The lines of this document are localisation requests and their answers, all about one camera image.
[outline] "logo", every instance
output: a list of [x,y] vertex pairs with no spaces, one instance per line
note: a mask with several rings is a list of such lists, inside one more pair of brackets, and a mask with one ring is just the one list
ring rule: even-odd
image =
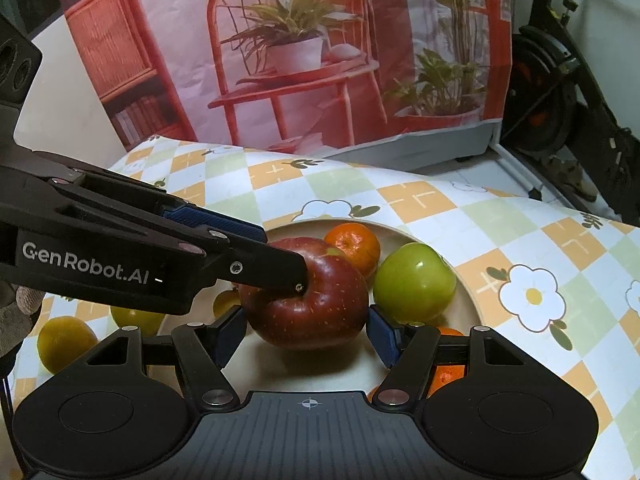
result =
[[121,264],[105,265],[95,258],[90,260],[80,258],[74,253],[57,253],[47,249],[39,249],[34,242],[25,242],[22,245],[22,254],[28,260],[39,261],[40,263],[60,267],[61,269],[71,269],[76,272],[87,272],[95,276],[104,276],[123,282],[137,282],[146,285],[149,279],[149,271],[141,269],[125,270]]
[[322,402],[318,402],[317,400],[309,397],[308,399],[305,399],[302,402],[299,402],[299,404],[302,404],[305,408],[310,410],[311,408],[315,408],[318,404],[322,404]]

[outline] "floor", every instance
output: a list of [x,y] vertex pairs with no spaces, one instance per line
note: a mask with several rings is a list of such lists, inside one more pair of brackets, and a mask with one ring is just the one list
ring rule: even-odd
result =
[[[451,160],[433,166],[427,166],[415,170],[413,173],[430,176],[439,180],[463,182],[474,186],[491,187],[517,196],[528,196],[526,189],[511,173],[511,168],[495,152],[488,150],[482,155],[474,156],[466,162]],[[542,200],[559,206],[572,207],[551,186],[545,186],[542,191]],[[605,218],[615,218],[613,211],[607,206],[602,197],[598,197],[595,204],[586,204],[588,209]]]

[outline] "checkered tablecloth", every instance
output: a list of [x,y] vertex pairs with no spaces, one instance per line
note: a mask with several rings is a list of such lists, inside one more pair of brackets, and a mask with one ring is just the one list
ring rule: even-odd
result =
[[[585,475],[640,479],[640,230],[493,189],[236,146],[156,137],[111,169],[265,229],[363,218],[423,240],[456,267],[485,323],[593,403],[600,435]],[[10,378],[15,402],[50,376],[36,336],[63,315],[98,338],[116,330],[105,305],[47,296]],[[4,444],[0,464],[19,478]]]

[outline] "exercise bike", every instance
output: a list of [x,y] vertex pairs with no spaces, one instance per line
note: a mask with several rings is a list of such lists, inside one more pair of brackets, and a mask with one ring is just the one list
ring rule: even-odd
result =
[[[620,127],[580,49],[567,31],[578,3],[533,0],[529,23],[513,35],[513,68],[500,143],[585,210],[540,160],[567,146],[622,220],[640,226],[640,141]],[[586,104],[577,99],[577,89]],[[530,198],[542,199],[535,186]]]

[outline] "bowl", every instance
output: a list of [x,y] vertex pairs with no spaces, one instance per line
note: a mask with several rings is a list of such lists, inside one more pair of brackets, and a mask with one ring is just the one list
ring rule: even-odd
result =
[[[280,238],[309,236],[324,238],[333,227],[345,223],[343,219],[313,219],[286,224],[267,232],[269,241]],[[366,225],[380,240],[383,261],[401,246],[420,242],[411,235],[373,222],[358,221]],[[482,324],[481,316],[465,283],[458,278],[453,300],[444,314],[433,321],[437,326],[448,326],[468,334],[471,327]],[[167,316],[159,334],[190,321],[211,323],[215,297],[229,290],[229,282],[219,281],[215,286],[201,290],[193,300],[191,311],[184,316]],[[373,302],[372,293],[369,300]],[[251,327],[223,372],[241,399],[250,390],[278,392],[331,392],[361,390],[369,392],[378,386],[387,374],[365,330],[347,345],[319,351],[290,351],[275,347],[255,333]],[[149,376],[180,392],[173,367],[149,367]]]

